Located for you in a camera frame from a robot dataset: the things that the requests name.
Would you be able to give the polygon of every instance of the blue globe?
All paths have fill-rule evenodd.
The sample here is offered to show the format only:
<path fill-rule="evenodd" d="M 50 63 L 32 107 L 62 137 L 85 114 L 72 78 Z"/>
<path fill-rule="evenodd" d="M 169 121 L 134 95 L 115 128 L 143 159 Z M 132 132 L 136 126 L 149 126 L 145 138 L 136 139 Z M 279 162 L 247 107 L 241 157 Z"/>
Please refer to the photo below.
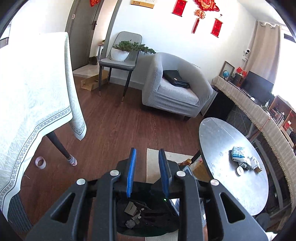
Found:
<path fill-rule="evenodd" d="M 229 77 L 229 72 L 228 72 L 227 70 L 224 70 L 224 71 L 223 71 L 223 76 L 224 76 L 225 78 Z"/>

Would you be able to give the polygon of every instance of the gray oval table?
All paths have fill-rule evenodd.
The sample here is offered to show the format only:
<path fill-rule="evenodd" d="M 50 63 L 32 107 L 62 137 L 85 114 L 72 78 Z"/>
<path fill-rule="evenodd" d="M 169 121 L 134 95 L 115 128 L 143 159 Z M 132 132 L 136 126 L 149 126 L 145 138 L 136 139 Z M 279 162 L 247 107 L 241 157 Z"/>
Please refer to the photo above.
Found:
<path fill-rule="evenodd" d="M 233 126 L 217 118 L 204 119 L 199 128 L 201 155 L 211 178 L 219 180 L 252 216 L 260 213 L 267 202 L 268 180 L 260 156 L 248 139 Z M 244 170 L 239 176 L 238 163 L 232 160 L 234 146 L 245 147 L 262 171 Z"/>

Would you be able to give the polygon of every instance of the bonsai plant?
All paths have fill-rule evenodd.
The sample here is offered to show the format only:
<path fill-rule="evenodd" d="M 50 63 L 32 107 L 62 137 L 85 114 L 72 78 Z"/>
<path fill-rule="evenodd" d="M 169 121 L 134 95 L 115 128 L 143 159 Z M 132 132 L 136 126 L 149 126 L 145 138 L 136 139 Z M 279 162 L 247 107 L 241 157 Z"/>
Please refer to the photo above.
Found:
<path fill-rule="evenodd" d="M 123 62 L 131 51 L 141 51 L 144 54 L 154 54 L 153 49 L 148 48 L 145 44 L 131 43 L 130 41 L 121 41 L 111 49 L 111 59 Z"/>

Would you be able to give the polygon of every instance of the white tablecloth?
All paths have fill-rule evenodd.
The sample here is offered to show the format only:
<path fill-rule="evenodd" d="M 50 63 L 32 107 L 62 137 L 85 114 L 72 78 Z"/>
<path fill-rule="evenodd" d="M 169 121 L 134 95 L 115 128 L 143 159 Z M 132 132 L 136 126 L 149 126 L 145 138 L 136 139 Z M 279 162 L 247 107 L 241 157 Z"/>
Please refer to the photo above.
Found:
<path fill-rule="evenodd" d="M 269 115 L 238 88 L 219 76 L 213 79 L 212 85 L 229 97 L 249 117 L 258 130 L 261 130 L 284 172 L 293 210 L 296 205 L 296 156 L 288 140 L 274 120 L 269 119 Z"/>
<path fill-rule="evenodd" d="M 42 137 L 70 122 L 82 140 L 86 124 L 67 33 L 32 36 L 1 48 L 0 81 L 0 209 L 7 218 L 10 199 L 20 191 Z"/>

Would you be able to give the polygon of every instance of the chair seat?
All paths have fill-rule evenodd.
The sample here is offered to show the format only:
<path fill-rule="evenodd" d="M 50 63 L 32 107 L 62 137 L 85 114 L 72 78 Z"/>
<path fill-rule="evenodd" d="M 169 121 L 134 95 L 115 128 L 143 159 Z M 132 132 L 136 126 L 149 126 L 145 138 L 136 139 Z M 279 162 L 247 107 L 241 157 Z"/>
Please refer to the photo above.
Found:
<path fill-rule="evenodd" d="M 115 69 L 123 69 L 123 70 L 134 70 L 136 67 L 136 61 L 135 60 L 129 60 L 127 58 L 123 62 L 118 62 L 115 60 L 112 60 L 109 56 L 107 58 L 101 59 L 99 61 L 100 66 L 109 67 L 109 68 L 115 68 Z"/>
<path fill-rule="evenodd" d="M 191 89 L 173 86 L 164 78 L 161 79 L 157 91 L 163 95 L 188 104 L 196 105 L 199 102 L 199 98 L 193 93 Z"/>

